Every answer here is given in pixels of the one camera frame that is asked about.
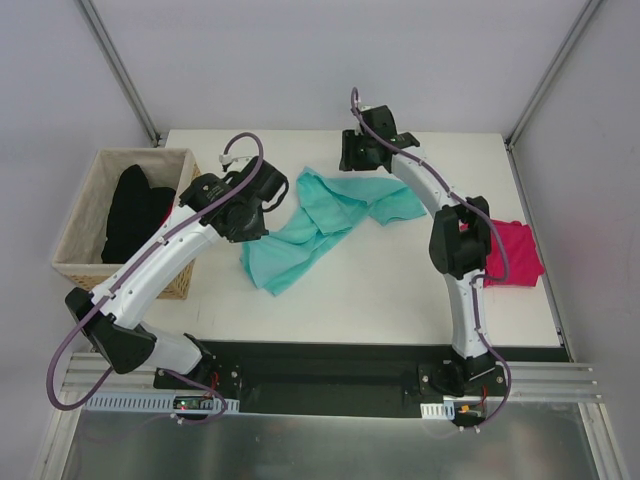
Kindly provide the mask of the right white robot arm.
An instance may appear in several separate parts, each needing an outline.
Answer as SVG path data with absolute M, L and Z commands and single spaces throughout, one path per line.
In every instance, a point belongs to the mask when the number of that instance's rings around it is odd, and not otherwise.
M 481 388 L 495 369 L 487 347 L 483 275 L 491 253 L 489 205 L 482 196 L 457 193 L 438 170 L 427 163 L 420 142 L 397 131 L 388 106 L 351 107 L 359 123 L 342 132 L 342 171 L 384 168 L 418 197 L 433 219 L 428 253 L 445 279 L 453 336 L 451 360 L 428 375 L 437 392 L 454 397 Z

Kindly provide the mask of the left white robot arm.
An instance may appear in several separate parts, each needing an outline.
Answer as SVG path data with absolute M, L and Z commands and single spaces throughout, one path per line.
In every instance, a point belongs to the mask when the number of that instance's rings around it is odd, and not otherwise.
M 92 290 L 74 288 L 67 308 L 110 367 L 126 374 L 146 365 L 172 370 L 188 388 L 211 377 L 209 355 L 190 334 L 171 334 L 144 322 L 168 284 L 217 241 L 244 243 L 267 235 L 265 213 L 277 208 L 287 177 L 252 159 L 224 177 L 208 173 L 183 191 L 159 230 L 115 274 Z

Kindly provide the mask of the teal t-shirt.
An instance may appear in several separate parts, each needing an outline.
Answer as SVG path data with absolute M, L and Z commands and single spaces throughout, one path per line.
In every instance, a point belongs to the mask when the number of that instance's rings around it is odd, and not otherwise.
M 293 286 L 365 219 L 386 226 L 427 214 L 417 195 L 391 178 L 328 178 L 306 168 L 296 193 L 298 207 L 280 230 L 242 246 L 248 278 L 273 296 Z

